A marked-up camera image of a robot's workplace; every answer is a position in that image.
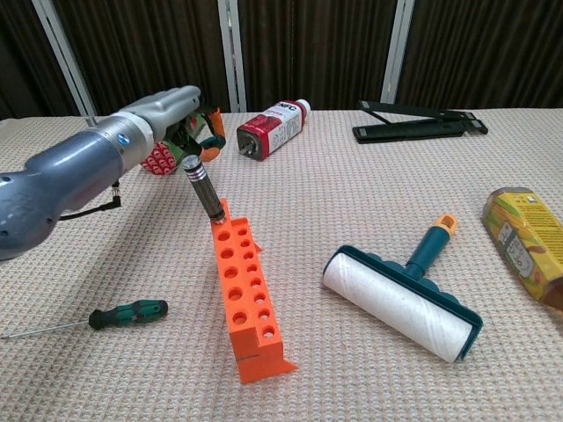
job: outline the robotic hand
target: robotic hand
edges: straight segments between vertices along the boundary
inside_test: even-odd
[[[0,173],[0,264],[39,245],[63,212],[80,209],[147,158],[200,102],[195,86],[142,98],[31,157],[24,170]]]

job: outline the lint roller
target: lint roller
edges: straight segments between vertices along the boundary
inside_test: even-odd
[[[424,278],[456,226],[453,215],[442,215],[406,266],[341,246],[326,264],[323,283],[442,359],[462,360],[483,321]]]

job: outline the black cable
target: black cable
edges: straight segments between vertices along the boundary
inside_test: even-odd
[[[85,215],[97,213],[98,211],[107,211],[109,209],[116,209],[121,206],[121,194],[120,194],[120,181],[116,181],[112,184],[113,188],[113,200],[106,204],[100,205],[99,207],[87,209],[86,211],[81,211],[80,213],[70,214],[70,215],[62,215],[59,218],[59,222],[63,222],[65,220],[74,220],[75,218],[84,217]]]

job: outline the brown curtain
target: brown curtain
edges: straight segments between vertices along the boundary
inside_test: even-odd
[[[397,103],[562,107],[560,0],[416,0]]]
[[[381,97],[396,0],[238,0],[247,108]]]
[[[229,111],[217,2],[54,0],[98,114],[197,85]]]
[[[0,120],[78,114],[31,0],[0,1]]]

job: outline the textured carpet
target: textured carpet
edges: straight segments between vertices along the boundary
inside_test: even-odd
[[[124,207],[73,222],[0,266],[0,332],[165,299],[166,319],[0,341],[0,420],[563,420],[563,315],[534,302],[480,222],[490,192],[526,186],[563,219],[563,110],[477,111],[486,136],[359,145],[360,112],[313,112],[262,163],[227,146],[207,166],[234,217],[250,220],[285,345],[299,369],[238,381],[208,218],[186,176],[140,167]],[[387,116],[398,120],[397,116]],[[2,122],[0,169],[85,127]],[[91,205],[110,199],[107,191]],[[485,322],[448,364],[323,287],[342,244],[405,262],[450,212],[456,235],[428,277]]]

